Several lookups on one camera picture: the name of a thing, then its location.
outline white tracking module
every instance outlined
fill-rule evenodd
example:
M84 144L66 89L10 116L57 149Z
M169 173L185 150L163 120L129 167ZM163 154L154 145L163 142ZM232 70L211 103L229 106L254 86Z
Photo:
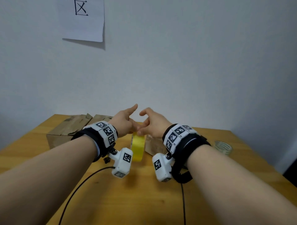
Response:
M174 159L170 153L167 153L166 155L157 153L153 156L153 164L158 181L167 182L172 178L170 163L173 160Z
M128 148L122 148L120 151L114 150L109 153L108 157L115 161L113 165L115 169L111 171L112 175L123 178L130 172L133 151Z

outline cardboard box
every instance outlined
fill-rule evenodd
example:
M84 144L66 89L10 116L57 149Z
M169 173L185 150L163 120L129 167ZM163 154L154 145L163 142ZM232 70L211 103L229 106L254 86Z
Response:
M91 121L88 123L89 124L93 124L95 122L99 122L99 121L106 121L108 122L109 120L111 120L113 118L113 116L106 116L106 115L98 115L96 114L93 119L91 119Z
M64 120L46 135L50 149L70 141L73 135L86 126L91 119L92 116L87 114L72 115Z
M144 150L152 156L157 153L167 154L167 149L163 144L163 140L161 138L154 138L151 135L146 136Z

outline hand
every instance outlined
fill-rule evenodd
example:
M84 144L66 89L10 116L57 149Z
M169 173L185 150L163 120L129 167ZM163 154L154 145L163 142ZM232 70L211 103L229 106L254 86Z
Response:
M153 137L162 138L166 129L172 125L163 115L153 111L151 108L142 110L139 115L148 115L148 118L138 128L138 136L150 134Z
M110 121L109 123L114 126L114 128L118 132L118 137L123 137L126 134L133 134L136 132L140 125L136 123L133 119L129 118L129 116L134 113L137 109L138 105L135 104L133 107L119 111Z

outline wooden table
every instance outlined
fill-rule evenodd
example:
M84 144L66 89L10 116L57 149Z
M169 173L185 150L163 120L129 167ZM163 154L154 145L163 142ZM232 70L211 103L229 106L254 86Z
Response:
M49 150L46 133L66 119L53 115L35 129L0 152L0 173ZM264 159L232 132L196 129L213 145L215 140L233 147L230 157L271 185L297 206L297 188L276 172ZM129 147L131 136L117 140L116 149ZM133 162L130 173L123 179L103 170L90 178L77 191L65 212L62 224L183 224L181 186L176 181L158 182L152 156L144 153L141 162ZM91 173L113 161L92 163L79 184ZM193 181L184 185L187 224L219 224ZM57 225L65 203L48 222Z

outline paper sheet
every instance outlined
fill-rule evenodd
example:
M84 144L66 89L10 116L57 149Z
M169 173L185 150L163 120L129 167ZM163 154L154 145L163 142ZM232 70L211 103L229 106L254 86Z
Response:
M63 38L103 41L104 0L57 0Z

